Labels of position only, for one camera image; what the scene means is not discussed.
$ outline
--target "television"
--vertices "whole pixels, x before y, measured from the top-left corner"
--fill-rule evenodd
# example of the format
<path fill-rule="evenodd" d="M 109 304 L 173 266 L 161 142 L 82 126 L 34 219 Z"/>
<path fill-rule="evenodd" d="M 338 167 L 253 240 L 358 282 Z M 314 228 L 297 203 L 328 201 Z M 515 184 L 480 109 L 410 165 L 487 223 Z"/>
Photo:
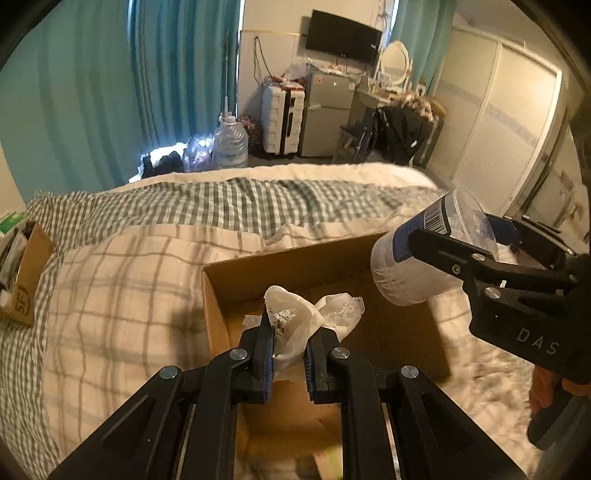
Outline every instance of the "television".
<path fill-rule="evenodd" d="M 306 50 L 316 50 L 369 65 L 378 57 L 382 32 L 363 23 L 314 10 L 306 41 Z"/>

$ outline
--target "open cardboard box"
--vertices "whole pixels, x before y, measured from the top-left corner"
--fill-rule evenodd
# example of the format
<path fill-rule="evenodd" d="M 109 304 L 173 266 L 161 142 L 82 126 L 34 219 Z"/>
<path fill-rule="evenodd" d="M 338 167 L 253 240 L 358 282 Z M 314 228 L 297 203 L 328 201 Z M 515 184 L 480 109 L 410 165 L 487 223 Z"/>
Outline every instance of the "open cardboard box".
<path fill-rule="evenodd" d="M 416 365 L 434 381 L 449 365 L 427 303 L 398 307 L 382 297 L 369 267 L 382 234 L 358 236 L 227 260 L 203 269 L 203 300 L 211 358 L 236 347 L 247 314 L 261 314 L 263 295 L 279 285 L 312 303 L 347 292 L 363 297 L 365 313 L 342 342 L 378 367 Z M 341 442 L 337 405 L 314 405 L 306 382 L 275 382 L 266 405 L 242 405 L 236 447 L 242 455 L 293 458 Z"/>
<path fill-rule="evenodd" d="M 36 223 L 18 267 L 17 278 L 11 289 L 12 297 L 0 313 L 12 320 L 33 326 L 35 323 L 35 292 L 43 268 L 53 253 L 54 244 L 39 223 Z"/>

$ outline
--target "white mirror frame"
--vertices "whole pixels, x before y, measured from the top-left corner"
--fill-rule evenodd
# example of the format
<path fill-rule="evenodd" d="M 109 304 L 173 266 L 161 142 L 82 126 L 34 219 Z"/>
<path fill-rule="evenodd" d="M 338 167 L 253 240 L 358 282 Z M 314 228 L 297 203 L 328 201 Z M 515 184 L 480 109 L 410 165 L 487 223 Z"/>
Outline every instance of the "white mirror frame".
<path fill-rule="evenodd" d="M 382 74 L 386 74 L 384 72 L 384 65 L 383 65 L 383 62 L 382 62 L 382 58 L 383 58 L 384 53 L 386 52 L 386 50 L 388 50 L 389 48 L 395 47 L 395 46 L 398 47 L 402 51 L 402 55 L 404 55 L 405 68 L 404 68 L 404 73 L 402 74 L 402 76 L 399 79 L 397 79 L 397 80 L 390 80 L 390 83 L 389 83 L 390 86 L 400 85 L 401 83 L 403 83 L 409 77 L 410 68 L 411 68 L 411 65 L 412 65 L 411 60 L 410 60 L 410 55 L 408 54 L 408 50 L 407 50 L 406 46 L 404 45 L 404 43 L 401 42 L 400 40 L 395 40 L 395 41 L 393 41 L 390 45 L 388 45 L 385 49 L 383 49 L 380 52 L 380 54 L 379 54 L 379 64 L 378 64 L 379 67 L 375 71 L 374 78 L 377 78 L 378 71 L 380 73 L 382 73 Z"/>

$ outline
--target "blue curtain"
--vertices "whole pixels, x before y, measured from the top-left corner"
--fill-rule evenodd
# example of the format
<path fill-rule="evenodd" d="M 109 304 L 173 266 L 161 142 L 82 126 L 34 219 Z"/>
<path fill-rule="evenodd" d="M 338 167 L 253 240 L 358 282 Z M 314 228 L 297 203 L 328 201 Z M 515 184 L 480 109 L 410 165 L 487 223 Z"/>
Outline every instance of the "blue curtain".
<path fill-rule="evenodd" d="M 144 144 L 210 134 L 236 105 L 239 0 L 135 0 L 129 44 Z"/>
<path fill-rule="evenodd" d="M 125 184 L 153 148 L 211 133 L 236 98 L 239 0 L 63 0 L 0 70 L 0 140 L 35 190 Z"/>
<path fill-rule="evenodd" d="M 452 29 L 455 0 L 400 0 L 390 42 L 401 40 L 413 60 L 411 81 L 435 88 Z"/>

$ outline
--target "plastic water bottle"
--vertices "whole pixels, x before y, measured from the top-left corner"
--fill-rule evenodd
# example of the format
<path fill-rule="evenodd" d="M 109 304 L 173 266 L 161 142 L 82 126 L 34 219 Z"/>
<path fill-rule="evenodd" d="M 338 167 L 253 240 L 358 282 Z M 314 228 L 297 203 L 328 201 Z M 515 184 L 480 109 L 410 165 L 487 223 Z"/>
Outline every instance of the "plastic water bottle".
<path fill-rule="evenodd" d="M 210 170 L 212 139 L 191 135 L 182 156 L 185 173 Z"/>
<path fill-rule="evenodd" d="M 213 161 L 218 168 L 246 167 L 248 163 L 248 134 L 236 117 L 220 116 L 220 127 L 213 138 Z"/>
<path fill-rule="evenodd" d="M 413 257 L 408 236 L 419 228 L 483 248 L 498 259 L 495 234 L 486 215 L 466 189 L 456 188 L 375 243 L 371 253 L 374 282 L 396 305 L 421 303 L 462 285 L 459 278 Z"/>

